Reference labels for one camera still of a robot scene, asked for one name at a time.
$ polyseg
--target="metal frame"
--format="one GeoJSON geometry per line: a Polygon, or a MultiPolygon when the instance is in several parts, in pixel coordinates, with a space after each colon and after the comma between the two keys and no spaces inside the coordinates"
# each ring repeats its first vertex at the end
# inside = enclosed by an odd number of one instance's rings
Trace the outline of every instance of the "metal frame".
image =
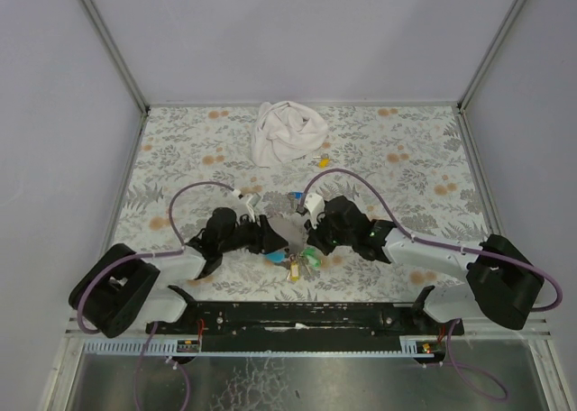
{"type": "MultiPolygon", "coordinates": [[[[377,107],[403,107],[403,106],[455,106],[457,103],[453,101],[434,101],[434,102],[307,102],[307,101],[299,101],[302,105],[307,105],[311,107],[315,106],[377,106],[377,107]]],[[[238,102],[238,103],[174,103],[174,102],[167,102],[167,103],[151,103],[151,107],[259,107],[261,103],[254,103],[254,102],[238,102]]]]}
{"type": "MultiPolygon", "coordinates": [[[[130,183],[133,174],[134,162],[138,157],[138,150],[140,149],[144,129],[146,128],[146,121],[147,114],[142,114],[140,119],[140,130],[134,137],[133,144],[131,145],[130,156],[123,171],[123,180],[118,189],[116,200],[114,201],[113,212],[106,229],[105,240],[100,250],[101,254],[108,249],[114,239],[115,228],[122,211],[127,186],[130,183]]],[[[76,324],[76,317],[71,317],[69,319],[69,324],[72,323],[76,324]]],[[[67,329],[64,337],[60,341],[59,350],[54,358],[50,375],[46,381],[39,411],[61,411],[66,409],[70,392],[72,391],[74,384],[74,379],[77,374],[80,358],[82,357],[86,337],[87,336],[79,330],[70,333],[67,329]]]]}
{"type": "MultiPolygon", "coordinates": [[[[549,324],[545,320],[545,316],[543,314],[531,314],[527,319],[527,323],[525,328],[519,332],[509,330],[507,328],[501,327],[495,323],[492,323],[487,318],[466,318],[463,320],[463,325],[465,328],[465,335],[463,336],[455,336],[453,339],[455,341],[460,341],[463,339],[475,339],[475,340],[500,340],[500,341],[507,341],[507,340],[517,340],[522,338],[524,340],[550,340],[551,334],[549,332],[549,324]]],[[[69,324],[67,326],[66,335],[67,338],[97,338],[97,339],[105,339],[105,336],[101,333],[94,334],[91,336],[86,336],[83,334],[80,329],[78,328],[78,324],[75,317],[71,317],[69,319],[69,324]]],[[[146,338],[148,334],[144,331],[143,328],[129,328],[126,332],[122,334],[123,338],[146,338]]],[[[180,335],[174,334],[167,334],[163,336],[165,338],[179,338],[182,337],[180,335]]],[[[426,336],[426,335],[419,335],[419,336],[404,336],[407,339],[412,340],[427,340],[427,341],[434,341],[436,340],[436,336],[426,336]]]]}
{"type": "Polygon", "coordinates": [[[528,0],[514,0],[513,4],[511,4],[511,7],[508,9],[507,14],[505,14],[505,18],[503,19],[503,22],[501,22],[501,25],[499,26],[499,29],[495,34],[495,37],[493,37],[493,40],[489,45],[489,48],[485,52],[485,55],[481,60],[481,64],[479,65],[479,67],[477,67],[477,70],[475,71],[475,74],[473,75],[471,82],[469,83],[469,85],[465,89],[465,92],[463,93],[463,96],[459,100],[458,104],[459,109],[462,110],[466,109],[469,103],[471,102],[473,96],[475,95],[477,89],[479,88],[479,85],[481,84],[483,78],[485,77],[485,74],[489,70],[491,63],[495,59],[495,56],[499,52],[499,49],[503,45],[503,42],[507,39],[508,33],[511,31],[511,27],[515,23],[519,13],[521,13],[521,11],[523,10],[523,7],[525,7],[527,1],[528,0]]]}
{"type": "Polygon", "coordinates": [[[575,409],[565,376],[559,373],[559,360],[553,343],[529,341],[528,345],[533,354],[533,361],[549,408],[558,411],[575,409]]]}
{"type": "Polygon", "coordinates": [[[458,106],[453,108],[453,115],[457,121],[461,140],[463,141],[463,149],[465,151],[467,161],[469,162],[473,184],[475,185],[475,188],[481,197],[481,208],[483,210],[483,215],[485,217],[487,226],[491,232],[502,234],[504,232],[503,225],[499,218],[499,212],[497,210],[494,197],[489,189],[489,185],[487,184],[485,170],[481,163],[477,144],[472,137],[469,121],[467,120],[465,112],[459,109],[458,106]]]}
{"type": "Polygon", "coordinates": [[[126,89],[128,89],[128,92],[133,98],[136,107],[138,107],[141,113],[146,114],[149,108],[146,98],[142,94],[142,91],[136,84],[136,81],[134,80],[132,73],[128,69],[128,66],[124,61],[122,54],[118,50],[118,47],[116,46],[116,43],[114,42],[114,39],[112,38],[112,35],[110,34],[110,31],[108,30],[108,27],[106,26],[105,21],[102,18],[102,15],[96,8],[94,0],[78,0],[78,1],[82,5],[82,8],[84,8],[84,11],[87,14],[89,21],[92,23],[92,26],[96,31],[96,35],[104,44],[106,53],[108,53],[108,56],[110,57],[112,63],[114,64],[114,67],[116,68],[116,71],[120,76],[120,79],[124,82],[126,89]]]}

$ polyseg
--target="key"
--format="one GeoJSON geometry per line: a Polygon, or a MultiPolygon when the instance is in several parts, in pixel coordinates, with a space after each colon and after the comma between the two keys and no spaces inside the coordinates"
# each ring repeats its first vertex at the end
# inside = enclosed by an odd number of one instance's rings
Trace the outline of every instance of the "key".
{"type": "Polygon", "coordinates": [[[290,253],[290,255],[283,261],[283,267],[285,267],[288,270],[288,274],[287,274],[287,282],[292,282],[292,274],[291,274],[291,266],[295,263],[296,257],[293,253],[290,253]]]}
{"type": "Polygon", "coordinates": [[[287,193],[287,198],[290,202],[290,209],[291,210],[295,210],[295,201],[297,201],[297,197],[295,196],[294,193],[287,193]]]}
{"type": "Polygon", "coordinates": [[[297,255],[297,266],[298,266],[298,272],[300,273],[301,271],[304,272],[305,270],[305,266],[302,263],[302,260],[300,259],[300,256],[297,255]]]}
{"type": "Polygon", "coordinates": [[[300,265],[305,267],[305,269],[307,269],[308,276],[312,278],[313,271],[310,269],[310,266],[308,265],[308,258],[302,255],[299,255],[298,257],[300,258],[300,265]]]}

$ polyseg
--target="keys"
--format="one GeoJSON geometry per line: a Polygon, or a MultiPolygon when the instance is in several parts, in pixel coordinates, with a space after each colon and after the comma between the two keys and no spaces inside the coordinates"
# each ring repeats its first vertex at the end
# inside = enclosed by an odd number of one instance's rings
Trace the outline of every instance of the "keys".
{"type": "Polygon", "coordinates": [[[287,193],[287,199],[288,199],[288,201],[290,202],[290,209],[291,209],[292,211],[295,211],[295,209],[297,208],[297,205],[296,205],[296,203],[297,203],[297,196],[296,196],[294,193],[289,192],[289,193],[287,193]]]}
{"type": "Polygon", "coordinates": [[[306,272],[310,278],[313,277],[313,270],[311,270],[310,262],[308,261],[307,256],[301,253],[296,255],[290,254],[287,261],[288,262],[286,267],[288,268],[288,282],[296,282],[300,279],[300,276],[303,272],[306,272]]]}

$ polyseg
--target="white cable tray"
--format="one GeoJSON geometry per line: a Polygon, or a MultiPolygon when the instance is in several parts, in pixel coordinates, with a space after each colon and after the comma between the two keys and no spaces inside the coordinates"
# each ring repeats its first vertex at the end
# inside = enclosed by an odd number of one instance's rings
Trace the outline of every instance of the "white cable tray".
{"type": "MultiPolygon", "coordinates": [[[[145,355],[158,357],[381,357],[381,358],[431,358],[432,354],[419,353],[417,342],[399,339],[401,351],[363,351],[363,352],[199,352],[197,338],[194,339],[153,339],[145,355]],[[183,351],[183,342],[191,341],[195,349],[183,351]]],[[[146,343],[143,338],[87,339],[84,353],[98,355],[140,355],[146,343]]]]}

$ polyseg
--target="black mounting bar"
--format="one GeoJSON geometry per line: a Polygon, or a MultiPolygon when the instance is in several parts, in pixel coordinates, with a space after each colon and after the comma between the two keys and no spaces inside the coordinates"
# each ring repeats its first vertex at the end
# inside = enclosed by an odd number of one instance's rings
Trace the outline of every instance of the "black mounting bar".
{"type": "MultiPolygon", "coordinates": [[[[182,289],[170,288],[188,306],[177,322],[158,322],[157,334],[198,334],[203,324],[203,352],[400,351],[400,336],[437,336],[443,326],[423,312],[419,300],[412,306],[195,301],[182,289]]],[[[463,333],[462,324],[453,332],[463,333]]]]}

